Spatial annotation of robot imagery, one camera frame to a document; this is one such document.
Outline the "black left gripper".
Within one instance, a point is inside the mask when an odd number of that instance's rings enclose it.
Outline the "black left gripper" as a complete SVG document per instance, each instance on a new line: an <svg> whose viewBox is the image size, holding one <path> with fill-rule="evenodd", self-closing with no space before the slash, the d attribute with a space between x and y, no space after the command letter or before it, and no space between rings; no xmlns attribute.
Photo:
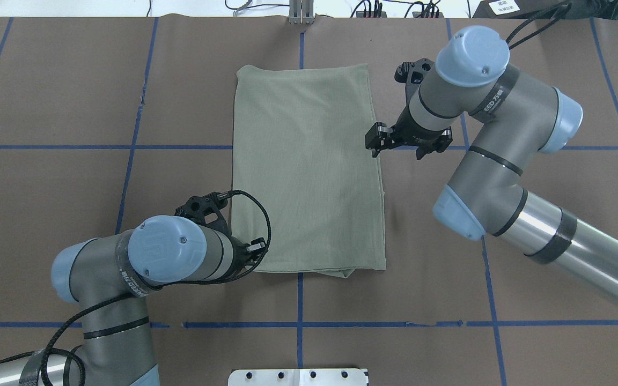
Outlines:
<svg viewBox="0 0 618 386"><path fill-rule="evenodd" d="M230 240L233 247L233 259L230 268L226 271L227 277L237 276L246 267L259 263L268 251L265 239L254 239L250 243L243 243L236 237L231 237Z"/></svg>

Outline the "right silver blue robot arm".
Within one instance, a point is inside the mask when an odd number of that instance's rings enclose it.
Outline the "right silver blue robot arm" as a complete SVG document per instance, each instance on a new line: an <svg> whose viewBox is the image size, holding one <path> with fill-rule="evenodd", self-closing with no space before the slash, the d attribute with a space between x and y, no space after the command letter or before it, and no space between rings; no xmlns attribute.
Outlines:
<svg viewBox="0 0 618 386"><path fill-rule="evenodd" d="M406 86L397 122L375 122L365 148L413 146L417 159L444 152L464 113L483 127L433 206L434 216L469 240L504 240L540 265L554 265L618 306L618 240L523 188L535 154L564 148L583 110L574 99L510 63L510 46L484 25L464 27L432 60L402 63Z"/></svg>

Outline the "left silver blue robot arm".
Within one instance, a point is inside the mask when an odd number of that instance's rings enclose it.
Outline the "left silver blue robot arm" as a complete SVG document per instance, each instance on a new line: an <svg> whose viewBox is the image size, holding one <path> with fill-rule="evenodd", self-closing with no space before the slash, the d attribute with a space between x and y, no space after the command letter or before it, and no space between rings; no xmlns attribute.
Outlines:
<svg viewBox="0 0 618 386"><path fill-rule="evenodd" d="M242 278L269 244L270 237L242 243L187 218L157 216L64 249L51 282L80 311L42 349L0 360L0 385L158 385L145 298L172 284Z"/></svg>

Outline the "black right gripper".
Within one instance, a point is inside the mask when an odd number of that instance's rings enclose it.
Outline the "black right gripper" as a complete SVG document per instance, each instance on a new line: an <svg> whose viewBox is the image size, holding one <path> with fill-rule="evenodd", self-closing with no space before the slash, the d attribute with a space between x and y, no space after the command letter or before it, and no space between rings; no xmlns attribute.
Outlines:
<svg viewBox="0 0 618 386"><path fill-rule="evenodd" d="M365 148L376 158L381 151L403 146L416 147L415 158L422 160L432 152L444 152L453 142L451 127L429 130L415 122L409 108L405 108L397 122L388 127L383 122L375 122L365 134Z"/></svg>

